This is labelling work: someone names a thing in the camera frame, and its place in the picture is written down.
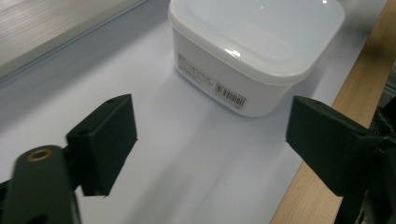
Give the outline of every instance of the food storage container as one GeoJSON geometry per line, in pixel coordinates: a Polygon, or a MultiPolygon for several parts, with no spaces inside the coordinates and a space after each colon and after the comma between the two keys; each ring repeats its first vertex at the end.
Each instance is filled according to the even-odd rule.
{"type": "Polygon", "coordinates": [[[171,0],[177,70],[232,111],[268,114],[345,17],[336,0],[171,0]]]}

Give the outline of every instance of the wooden edge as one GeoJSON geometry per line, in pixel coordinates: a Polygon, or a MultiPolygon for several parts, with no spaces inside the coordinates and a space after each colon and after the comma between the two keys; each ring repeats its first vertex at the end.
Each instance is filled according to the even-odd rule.
{"type": "MultiPolygon", "coordinates": [[[[388,0],[332,108],[369,127],[396,58],[396,0],[388,0]]],[[[272,219],[334,223],[342,198],[303,162],[272,219]]]]}

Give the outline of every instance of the barcode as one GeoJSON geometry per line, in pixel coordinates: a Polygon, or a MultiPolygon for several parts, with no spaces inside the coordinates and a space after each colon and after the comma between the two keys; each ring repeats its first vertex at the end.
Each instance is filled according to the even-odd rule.
{"type": "Polygon", "coordinates": [[[225,100],[237,109],[241,109],[247,100],[246,97],[229,90],[220,83],[216,83],[215,93],[217,93],[221,99],[225,100]]]}

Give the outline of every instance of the printed label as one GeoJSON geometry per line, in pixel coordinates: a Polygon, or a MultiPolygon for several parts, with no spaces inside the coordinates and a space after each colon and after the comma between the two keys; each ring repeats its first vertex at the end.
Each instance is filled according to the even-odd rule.
{"type": "Polygon", "coordinates": [[[178,54],[178,67],[196,83],[200,84],[208,91],[214,92],[214,95],[219,97],[223,102],[239,110],[242,110],[244,107],[247,101],[245,96],[231,90],[222,83],[216,81],[213,77],[208,76],[198,67],[192,65],[190,61],[181,54],[178,54]]]}

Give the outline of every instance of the container lid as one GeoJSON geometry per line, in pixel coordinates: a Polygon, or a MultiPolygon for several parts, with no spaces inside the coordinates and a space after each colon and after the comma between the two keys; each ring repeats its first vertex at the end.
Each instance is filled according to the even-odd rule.
{"type": "Polygon", "coordinates": [[[171,0],[169,6],[178,32],[271,85],[306,78],[344,18],[336,0],[171,0]]]}

